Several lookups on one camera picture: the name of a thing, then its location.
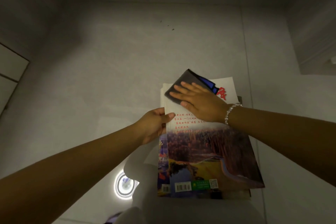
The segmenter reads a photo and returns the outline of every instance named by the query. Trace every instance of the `light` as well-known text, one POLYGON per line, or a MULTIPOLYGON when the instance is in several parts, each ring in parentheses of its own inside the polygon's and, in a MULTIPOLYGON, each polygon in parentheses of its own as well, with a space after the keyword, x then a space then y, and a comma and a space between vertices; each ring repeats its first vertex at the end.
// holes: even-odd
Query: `light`
POLYGON ((132 198, 134 190, 138 184, 138 181, 129 179, 125 175, 124 170, 121 170, 115 177, 114 192, 118 198, 128 200, 132 198))

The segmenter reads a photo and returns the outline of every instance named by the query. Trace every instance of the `white cabinet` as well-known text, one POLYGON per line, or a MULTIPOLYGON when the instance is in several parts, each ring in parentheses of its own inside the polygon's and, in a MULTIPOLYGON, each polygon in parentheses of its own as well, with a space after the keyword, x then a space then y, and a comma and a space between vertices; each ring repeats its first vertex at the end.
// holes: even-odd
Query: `white cabinet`
POLYGON ((19 81, 29 61, 0 44, 0 74, 19 81))
POLYGON ((17 83, 0 76, 0 113, 5 108, 17 83))

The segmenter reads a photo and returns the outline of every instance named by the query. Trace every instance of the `stack of magazines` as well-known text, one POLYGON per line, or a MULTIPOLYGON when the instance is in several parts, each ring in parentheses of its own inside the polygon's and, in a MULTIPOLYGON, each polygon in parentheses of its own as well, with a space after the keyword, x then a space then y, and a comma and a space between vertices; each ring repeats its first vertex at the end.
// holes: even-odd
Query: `stack of magazines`
MULTIPOLYGON (((217 96, 238 103, 232 77, 211 80, 217 96)), ((213 199, 250 199, 250 189, 264 188, 250 139, 225 124, 205 122, 164 94, 161 106, 174 112, 159 139, 157 195, 213 199)))

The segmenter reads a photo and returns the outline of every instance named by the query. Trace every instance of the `qr code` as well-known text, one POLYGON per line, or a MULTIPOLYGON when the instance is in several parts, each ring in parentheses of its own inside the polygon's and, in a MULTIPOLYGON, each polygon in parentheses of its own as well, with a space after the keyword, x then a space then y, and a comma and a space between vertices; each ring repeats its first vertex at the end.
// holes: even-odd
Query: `qr code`
POLYGON ((218 189, 217 179, 209 180, 211 189, 218 189))
POLYGON ((190 190, 191 190, 191 182, 176 182, 175 183, 175 192, 190 191, 190 190))
POLYGON ((162 184, 161 191, 164 193, 170 193, 170 184, 162 184))

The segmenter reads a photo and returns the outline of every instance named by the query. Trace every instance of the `book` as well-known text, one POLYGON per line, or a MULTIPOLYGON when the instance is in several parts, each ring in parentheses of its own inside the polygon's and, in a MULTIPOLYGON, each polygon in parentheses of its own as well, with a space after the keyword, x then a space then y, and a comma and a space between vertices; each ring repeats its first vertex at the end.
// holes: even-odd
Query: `book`
MULTIPOLYGON (((232 78, 211 81, 219 87, 218 97, 238 102, 232 78)), ((249 189, 264 188, 248 135, 197 119, 164 96, 171 86, 161 89, 161 106, 176 116, 159 138, 158 196, 249 199, 249 189)))

